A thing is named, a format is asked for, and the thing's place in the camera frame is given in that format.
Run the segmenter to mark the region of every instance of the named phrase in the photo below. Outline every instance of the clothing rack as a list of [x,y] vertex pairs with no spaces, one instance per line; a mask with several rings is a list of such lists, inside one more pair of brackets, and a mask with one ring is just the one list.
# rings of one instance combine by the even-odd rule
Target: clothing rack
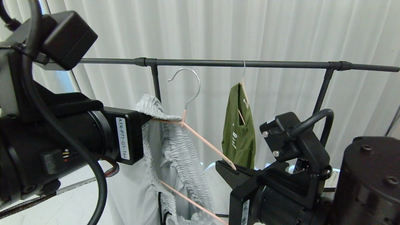
[[[307,68],[326,69],[324,81],[315,103],[313,114],[321,109],[322,102],[333,72],[344,70],[371,70],[383,72],[399,72],[396,66],[379,66],[366,64],[353,64],[346,61],[339,62],[291,62],[291,61],[245,61],[246,67],[258,68]],[[86,64],[126,64],[137,66],[149,66],[153,75],[156,97],[161,101],[160,83],[158,80],[158,66],[218,66],[218,67],[244,67],[242,60],[194,60],[194,59],[158,59],[158,58],[83,58],[80,63]]]

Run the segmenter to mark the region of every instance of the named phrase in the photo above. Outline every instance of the robotic arm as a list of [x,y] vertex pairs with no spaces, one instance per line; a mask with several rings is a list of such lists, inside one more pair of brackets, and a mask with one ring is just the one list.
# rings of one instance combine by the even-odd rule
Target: robotic arm
[[[96,224],[107,197],[97,156],[128,165],[140,160],[141,127],[151,118],[104,107],[82,93],[54,94],[36,83],[32,62],[46,70],[71,70],[97,35],[74,11],[42,15],[35,0],[29,3],[32,18],[21,24],[0,0],[0,16],[13,31],[0,44],[0,209],[32,195],[48,196],[60,187],[59,178],[88,164],[99,186],[89,222]],[[318,140],[312,127],[324,117]],[[345,150],[334,201],[321,197],[332,172],[325,150],[332,122],[329,109],[304,122],[292,112],[278,115],[260,126],[275,163],[232,171],[218,161],[217,171],[233,189],[229,224],[400,224],[399,140],[355,138]],[[297,159],[293,174],[285,171],[291,159]]]

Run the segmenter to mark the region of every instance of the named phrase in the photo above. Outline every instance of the blue window blind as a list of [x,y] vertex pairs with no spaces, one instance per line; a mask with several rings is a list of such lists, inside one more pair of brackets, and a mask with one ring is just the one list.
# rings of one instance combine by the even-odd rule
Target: blue window blind
[[[42,0],[39,0],[40,9],[42,10],[42,14],[46,14],[44,11]],[[72,85],[71,78],[67,71],[56,71],[56,73],[60,76],[62,82],[67,88],[68,92],[75,92],[74,86]]]

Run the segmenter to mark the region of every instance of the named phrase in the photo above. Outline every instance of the silver hook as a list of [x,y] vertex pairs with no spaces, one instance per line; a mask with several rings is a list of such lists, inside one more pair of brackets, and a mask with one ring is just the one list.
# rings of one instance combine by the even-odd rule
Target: silver hook
[[242,80],[244,80],[244,72],[246,71],[246,63],[244,62],[244,60],[242,60],[242,61],[243,61],[243,67],[244,67]]
[[201,83],[200,83],[200,78],[199,78],[199,76],[197,75],[197,73],[196,73],[194,70],[189,69],[189,68],[180,68],[180,69],[174,74],[174,76],[173,76],[171,79],[168,79],[168,82],[172,81],[172,80],[175,78],[175,76],[176,76],[180,71],[182,71],[182,70],[190,70],[192,73],[194,73],[194,75],[196,75],[197,80],[199,81],[199,89],[197,90],[196,95],[193,96],[193,98],[191,98],[191,99],[186,103],[186,106],[185,106],[185,110],[186,110],[187,107],[188,107],[188,105],[189,105],[189,103],[190,103],[191,101],[193,101],[193,100],[199,95],[199,93],[200,93],[200,88],[201,88]]

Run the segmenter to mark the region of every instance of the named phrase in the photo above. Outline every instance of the olive green garment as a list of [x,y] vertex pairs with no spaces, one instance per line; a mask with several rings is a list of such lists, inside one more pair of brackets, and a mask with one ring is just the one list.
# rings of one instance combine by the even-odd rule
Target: olive green garment
[[[243,116],[244,124],[238,109]],[[240,83],[233,86],[229,93],[222,150],[233,163],[254,169],[256,137],[253,117]]]

